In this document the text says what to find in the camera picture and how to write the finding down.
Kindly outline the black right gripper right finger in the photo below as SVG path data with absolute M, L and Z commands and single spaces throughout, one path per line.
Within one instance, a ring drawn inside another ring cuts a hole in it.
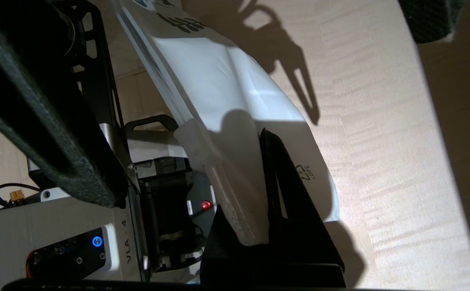
M 344 284 L 344 262 L 282 140 L 260 135 L 266 179 L 271 280 L 280 284 Z

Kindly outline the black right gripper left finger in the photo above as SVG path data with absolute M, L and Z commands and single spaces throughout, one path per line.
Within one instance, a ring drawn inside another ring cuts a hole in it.
M 245 246 L 218 206 L 201 259 L 201 284 L 263 284 L 269 245 Z

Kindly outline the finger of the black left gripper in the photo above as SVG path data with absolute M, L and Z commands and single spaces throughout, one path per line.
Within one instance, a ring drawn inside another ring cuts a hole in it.
M 466 0 L 399 0 L 416 44 L 451 42 Z
M 0 131 L 72 197 L 125 208 L 129 180 L 100 125 L 125 145 L 100 9 L 0 0 Z

